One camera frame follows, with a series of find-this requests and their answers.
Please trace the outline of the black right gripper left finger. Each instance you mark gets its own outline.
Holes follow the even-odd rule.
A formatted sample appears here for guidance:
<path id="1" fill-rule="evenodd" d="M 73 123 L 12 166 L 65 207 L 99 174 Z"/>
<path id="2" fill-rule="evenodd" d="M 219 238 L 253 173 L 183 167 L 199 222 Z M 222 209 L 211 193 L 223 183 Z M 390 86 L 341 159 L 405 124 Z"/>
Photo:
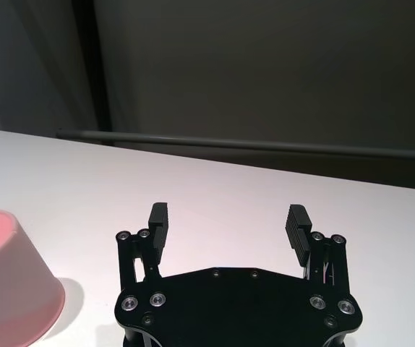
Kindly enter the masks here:
<path id="1" fill-rule="evenodd" d="M 134 261 L 140 259 L 144 280 L 160 278 L 159 265 L 168 233 L 168 204 L 156 202 L 152 206 L 147 228 L 136 234 L 120 231 L 116 235 L 121 289 L 130 289 L 137 283 Z"/>

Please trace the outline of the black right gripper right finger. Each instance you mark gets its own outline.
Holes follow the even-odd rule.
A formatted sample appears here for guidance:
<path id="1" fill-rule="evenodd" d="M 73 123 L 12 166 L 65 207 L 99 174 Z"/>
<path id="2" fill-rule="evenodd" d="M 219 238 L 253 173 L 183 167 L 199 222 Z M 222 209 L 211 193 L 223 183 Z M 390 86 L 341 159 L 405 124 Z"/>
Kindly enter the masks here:
<path id="1" fill-rule="evenodd" d="M 312 230 L 312 222 L 303 205 L 291 205 L 288 211 L 286 234 L 304 279 L 337 289 L 348 288 L 346 238 L 340 234 L 326 237 Z"/>

